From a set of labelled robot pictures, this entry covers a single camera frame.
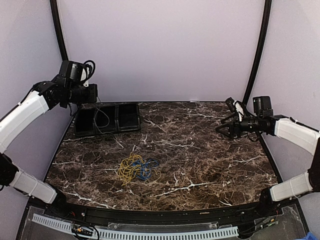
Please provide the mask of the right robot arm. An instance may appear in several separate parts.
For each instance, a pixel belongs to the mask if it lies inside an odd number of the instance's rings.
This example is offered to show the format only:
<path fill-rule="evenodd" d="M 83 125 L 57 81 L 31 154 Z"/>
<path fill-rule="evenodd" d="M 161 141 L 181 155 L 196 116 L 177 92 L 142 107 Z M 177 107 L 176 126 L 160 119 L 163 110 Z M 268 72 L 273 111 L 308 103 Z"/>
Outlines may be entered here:
<path fill-rule="evenodd" d="M 260 202 L 255 205 L 255 213 L 266 217 L 275 208 L 274 202 L 298 197 L 320 190 L 320 132 L 292 117 L 275 115 L 269 96 L 253 98 L 254 113 L 249 113 L 245 105 L 233 98 L 226 104 L 231 115 L 221 120 L 216 132 L 233 140 L 243 133 L 265 133 L 287 140 L 306 150 L 313 157 L 310 168 L 287 181 L 264 190 Z"/>

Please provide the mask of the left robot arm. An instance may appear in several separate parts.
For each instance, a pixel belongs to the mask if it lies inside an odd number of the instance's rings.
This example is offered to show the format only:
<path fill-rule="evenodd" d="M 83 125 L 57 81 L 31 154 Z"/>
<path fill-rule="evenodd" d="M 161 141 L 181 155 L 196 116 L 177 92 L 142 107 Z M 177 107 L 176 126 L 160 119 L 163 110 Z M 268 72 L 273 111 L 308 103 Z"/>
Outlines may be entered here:
<path fill-rule="evenodd" d="M 98 86 L 89 83 L 95 70 L 92 60 L 84 63 L 64 60 L 52 80 L 34 84 L 23 100 L 0 120 L 0 185 L 51 205 L 60 218 L 67 218 L 71 213 L 65 195 L 16 166 L 5 151 L 23 130 L 54 107 L 96 103 Z"/>

